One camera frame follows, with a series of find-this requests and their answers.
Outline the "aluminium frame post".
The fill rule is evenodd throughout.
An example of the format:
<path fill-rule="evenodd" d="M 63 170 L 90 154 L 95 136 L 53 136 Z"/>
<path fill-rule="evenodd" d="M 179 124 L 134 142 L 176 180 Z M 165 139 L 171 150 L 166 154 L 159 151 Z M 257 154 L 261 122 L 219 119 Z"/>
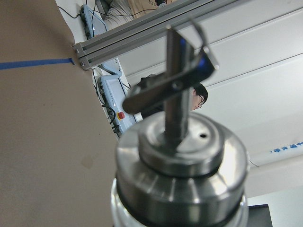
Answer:
<path fill-rule="evenodd" d="M 178 0 L 147 15 L 73 46 L 83 70 L 141 47 L 166 35 L 168 25 L 181 29 L 232 0 Z"/>

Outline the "blue teach pendant tablet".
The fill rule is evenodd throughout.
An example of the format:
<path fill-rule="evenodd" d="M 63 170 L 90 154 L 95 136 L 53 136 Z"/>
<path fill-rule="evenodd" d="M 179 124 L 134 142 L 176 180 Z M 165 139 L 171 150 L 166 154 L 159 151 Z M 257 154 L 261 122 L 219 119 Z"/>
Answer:
<path fill-rule="evenodd" d="M 103 19 L 100 18 L 87 4 L 81 6 L 80 18 L 84 24 L 84 32 L 88 40 L 107 32 L 107 26 Z"/>

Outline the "person in black shirt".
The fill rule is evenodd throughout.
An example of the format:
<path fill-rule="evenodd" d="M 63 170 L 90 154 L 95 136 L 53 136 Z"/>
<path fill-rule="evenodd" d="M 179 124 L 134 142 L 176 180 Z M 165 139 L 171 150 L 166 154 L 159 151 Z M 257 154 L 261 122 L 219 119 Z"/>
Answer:
<path fill-rule="evenodd" d="M 151 83 L 155 77 L 156 74 L 150 74 L 147 77 L 141 78 L 138 85 L 141 88 L 146 88 L 147 85 Z M 208 99 L 208 92 L 206 88 L 201 83 L 198 83 L 196 86 L 193 87 L 191 111 L 201 108 L 202 105 L 207 101 L 207 99 Z M 147 109 L 142 110 L 141 116 L 143 119 L 145 119 L 155 113 L 162 111 L 164 111 L 164 103 L 154 107 L 148 107 Z"/>

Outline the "glass sauce bottle metal spout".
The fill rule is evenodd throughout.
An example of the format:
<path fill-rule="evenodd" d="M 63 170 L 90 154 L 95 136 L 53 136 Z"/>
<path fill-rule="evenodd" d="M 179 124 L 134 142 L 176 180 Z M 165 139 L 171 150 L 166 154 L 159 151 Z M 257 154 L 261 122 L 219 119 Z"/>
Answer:
<path fill-rule="evenodd" d="M 133 86 L 130 114 L 163 103 L 165 110 L 129 128 L 116 147 L 111 189 L 116 227 L 244 227 L 248 153 L 241 140 L 190 110 L 193 87 L 218 69 L 203 43 L 198 53 L 167 26 L 167 69 Z"/>

